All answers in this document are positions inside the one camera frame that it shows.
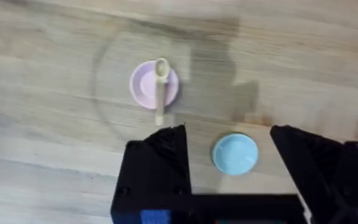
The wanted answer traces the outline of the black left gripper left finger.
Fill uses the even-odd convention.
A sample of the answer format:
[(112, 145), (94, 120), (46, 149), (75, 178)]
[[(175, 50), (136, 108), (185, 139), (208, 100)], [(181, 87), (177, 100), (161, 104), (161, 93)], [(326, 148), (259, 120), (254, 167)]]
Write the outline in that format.
[(190, 195), (186, 129), (159, 129), (126, 144), (110, 214), (113, 223), (189, 223), (176, 195)]

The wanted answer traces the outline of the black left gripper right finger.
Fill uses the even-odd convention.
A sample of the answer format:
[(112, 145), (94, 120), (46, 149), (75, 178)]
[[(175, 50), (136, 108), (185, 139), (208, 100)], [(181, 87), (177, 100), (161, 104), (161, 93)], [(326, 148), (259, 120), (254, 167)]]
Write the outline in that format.
[(270, 135), (311, 213), (311, 223), (358, 224), (358, 142), (289, 125)]

